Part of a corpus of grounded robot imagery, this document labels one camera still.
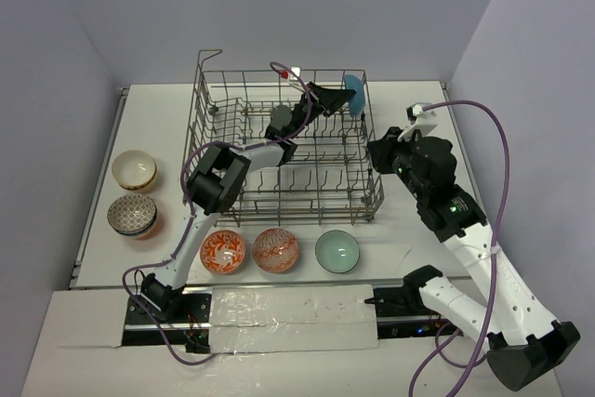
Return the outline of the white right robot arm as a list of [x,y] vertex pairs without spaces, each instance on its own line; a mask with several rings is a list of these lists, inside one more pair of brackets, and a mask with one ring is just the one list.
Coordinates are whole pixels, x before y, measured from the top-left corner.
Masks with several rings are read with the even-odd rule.
[[475,199],[456,184],[456,158],[446,139],[401,139],[399,127],[368,143],[377,173],[394,174],[416,199],[424,225],[466,269],[488,304],[458,290],[427,265],[403,278],[404,306],[437,312],[480,343],[496,378],[518,391],[561,364],[580,339],[571,322],[545,308],[512,266]]

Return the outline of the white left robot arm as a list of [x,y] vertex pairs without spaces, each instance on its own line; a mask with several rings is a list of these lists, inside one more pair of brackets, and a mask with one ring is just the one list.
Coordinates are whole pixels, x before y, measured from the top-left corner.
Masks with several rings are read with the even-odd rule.
[[317,117],[334,114],[355,95],[353,89],[308,83],[294,107],[279,105],[272,109],[263,140],[247,146],[212,141],[193,151],[180,176],[188,207],[180,241],[140,286],[139,304],[151,317],[167,322],[179,315],[182,292],[198,249],[218,217],[236,202],[247,175],[287,164],[298,147],[293,138]]

